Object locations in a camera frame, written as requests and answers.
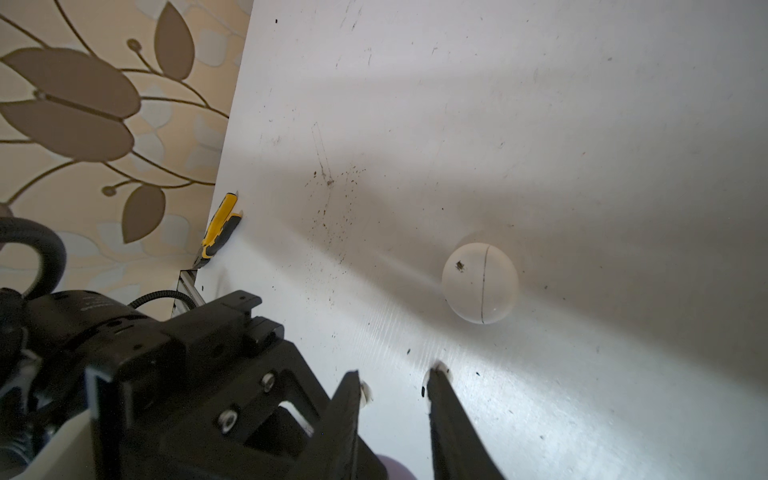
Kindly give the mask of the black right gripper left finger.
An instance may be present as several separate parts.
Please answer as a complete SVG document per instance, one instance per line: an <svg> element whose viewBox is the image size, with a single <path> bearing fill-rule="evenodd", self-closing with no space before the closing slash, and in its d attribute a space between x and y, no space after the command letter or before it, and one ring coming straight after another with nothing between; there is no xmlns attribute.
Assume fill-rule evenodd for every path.
<svg viewBox="0 0 768 480"><path fill-rule="evenodd" d="M355 479L361 385L347 372L287 479Z"/></svg>

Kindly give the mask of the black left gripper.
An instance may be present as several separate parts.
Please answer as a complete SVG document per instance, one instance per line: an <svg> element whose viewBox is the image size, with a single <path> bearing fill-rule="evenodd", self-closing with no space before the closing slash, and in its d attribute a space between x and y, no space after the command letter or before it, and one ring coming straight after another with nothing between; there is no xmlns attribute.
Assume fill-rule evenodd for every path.
<svg viewBox="0 0 768 480"><path fill-rule="evenodd" d="M283 327L228 294L137 322L85 369L100 479L287 479L329 394ZM358 433L355 479L386 468Z"/></svg>

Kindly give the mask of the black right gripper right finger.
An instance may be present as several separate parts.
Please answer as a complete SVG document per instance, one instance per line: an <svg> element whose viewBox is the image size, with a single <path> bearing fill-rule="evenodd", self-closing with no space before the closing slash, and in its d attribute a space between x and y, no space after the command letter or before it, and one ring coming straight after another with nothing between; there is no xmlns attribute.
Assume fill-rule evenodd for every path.
<svg viewBox="0 0 768 480"><path fill-rule="evenodd" d="M427 396L434 478L502 480L444 371L429 371Z"/></svg>

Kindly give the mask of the purple earbud charging case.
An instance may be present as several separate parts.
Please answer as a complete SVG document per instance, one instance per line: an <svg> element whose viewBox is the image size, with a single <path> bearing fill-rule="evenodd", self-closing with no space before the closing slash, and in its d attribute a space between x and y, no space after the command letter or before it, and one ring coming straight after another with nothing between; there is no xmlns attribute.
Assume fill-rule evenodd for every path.
<svg viewBox="0 0 768 480"><path fill-rule="evenodd" d="M378 455L378 459L386 468L389 480L416 480L414 474L404 464L394 458Z"/></svg>

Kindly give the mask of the white round earbud case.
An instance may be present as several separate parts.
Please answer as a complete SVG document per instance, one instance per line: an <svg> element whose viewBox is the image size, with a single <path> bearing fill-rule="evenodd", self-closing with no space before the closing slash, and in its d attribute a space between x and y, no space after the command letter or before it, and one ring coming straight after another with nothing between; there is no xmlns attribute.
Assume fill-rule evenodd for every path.
<svg viewBox="0 0 768 480"><path fill-rule="evenodd" d="M512 260L496 246L468 243L446 261L441 290L460 318L490 325L506 319L516 306L519 276Z"/></svg>

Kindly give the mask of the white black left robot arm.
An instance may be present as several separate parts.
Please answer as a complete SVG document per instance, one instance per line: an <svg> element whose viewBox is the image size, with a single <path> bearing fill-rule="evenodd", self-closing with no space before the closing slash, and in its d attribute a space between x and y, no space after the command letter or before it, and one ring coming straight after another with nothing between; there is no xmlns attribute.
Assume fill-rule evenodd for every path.
<svg viewBox="0 0 768 480"><path fill-rule="evenodd" d="M51 229L4 218L1 240L31 248L37 277L1 292L1 473L28 470L86 415L91 443L52 460L98 479L384 479L357 432L347 374L324 391L282 325L236 291L155 320L87 290L58 289L66 251Z"/></svg>

